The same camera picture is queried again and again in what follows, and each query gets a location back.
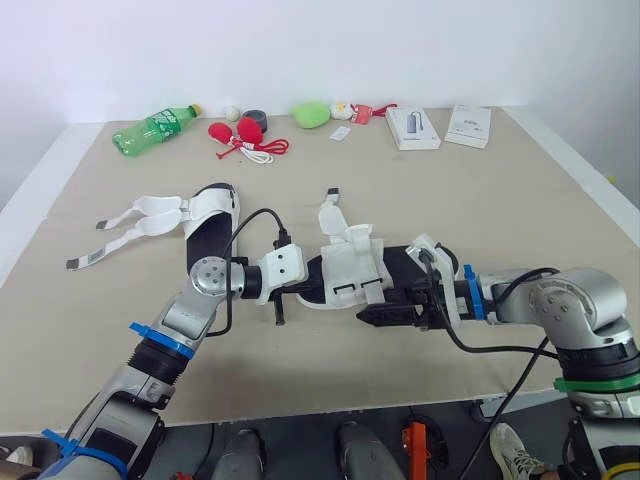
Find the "table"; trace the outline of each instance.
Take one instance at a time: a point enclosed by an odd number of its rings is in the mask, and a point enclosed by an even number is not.
[[[309,258],[327,243],[317,212],[337,186],[347,221],[372,223],[386,245],[427,232],[478,272],[601,268],[626,288],[638,331],[637,209],[527,109],[507,111],[494,109],[485,150],[443,142],[415,152],[395,148],[384,119],[354,125],[337,143],[328,136],[340,122],[301,130],[272,117],[268,138],[287,138],[291,149],[269,166],[239,154],[217,160],[222,146],[207,138],[207,119],[133,159],[110,144],[128,124],[67,129],[0,214],[0,227],[13,229],[0,244],[0,433],[66,429],[131,354],[139,338],[128,325],[151,323],[186,280],[178,230],[67,272],[67,258],[119,236],[95,231],[96,221],[142,194],[188,197],[213,182],[235,186],[242,216],[275,209]],[[449,112],[428,111],[442,137]],[[239,252],[255,261],[275,233],[268,217],[257,219]],[[443,331],[375,329],[356,311],[313,311],[287,297],[287,324],[276,327],[272,307],[236,302],[233,330],[199,349],[163,418],[175,425],[479,398],[511,388],[529,358],[473,356]],[[465,322],[459,335],[474,345],[533,346],[542,331]],[[523,391],[548,389],[558,374],[542,358]]]

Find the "shoe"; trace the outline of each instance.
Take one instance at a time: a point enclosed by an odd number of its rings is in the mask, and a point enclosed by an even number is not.
[[[406,480],[395,459],[367,427],[348,422],[338,431],[340,469],[347,480]]]
[[[524,449],[518,434],[506,423],[494,427],[489,445],[502,471],[503,480],[529,480],[529,475],[540,475],[547,471],[543,462]]]
[[[19,463],[28,467],[33,466],[33,450],[29,446],[21,446],[16,448],[5,459],[7,462]]]
[[[253,430],[240,430],[218,460],[212,480],[260,480],[264,471],[262,441]]]

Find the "floor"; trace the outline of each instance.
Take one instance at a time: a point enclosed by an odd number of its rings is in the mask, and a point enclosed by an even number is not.
[[[436,421],[447,442],[449,467],[438,472],[439,480],[457,478],[483,433],[485,424],[472,418],[470,407],[470,402],[413,407],[416,416],[426,415]],[[518,431],[532,454],[557,464],[561,462],[567,423],[573,416],[569,402],[563,399],[509,413],[504,420]],[[195,480],[210,479],[226,440],[242,428],[258,429],[264,439],[265,480],[342,480],[336,468],[334,438],[338,426],[347,420],[371,428],[406,473],[408,457],[402,448],[400,432],[410,419],[408,407],[397,407],[219,424],[214,429],[210,454]],[[167,480],[178,471],[193,474],[207,452],[211,433],[211,425],[170,429],[144,479]],[[501,478],[488,448],[478,456],[467,478]]]

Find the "tape roll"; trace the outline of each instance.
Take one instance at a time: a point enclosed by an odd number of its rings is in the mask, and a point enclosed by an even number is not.
[[[242,114],[243,117],[253,118],[258,125],[260,125],[260,130],[262,133],[267,131],[267,114],[262,110],[247,110]]]

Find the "green sponge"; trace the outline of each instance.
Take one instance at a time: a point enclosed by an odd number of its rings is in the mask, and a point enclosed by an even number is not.
[[[322,102],[309,102],[298,105],[291,111],[291,115],[301,128],[316,128],[329,121],[331,112]]]

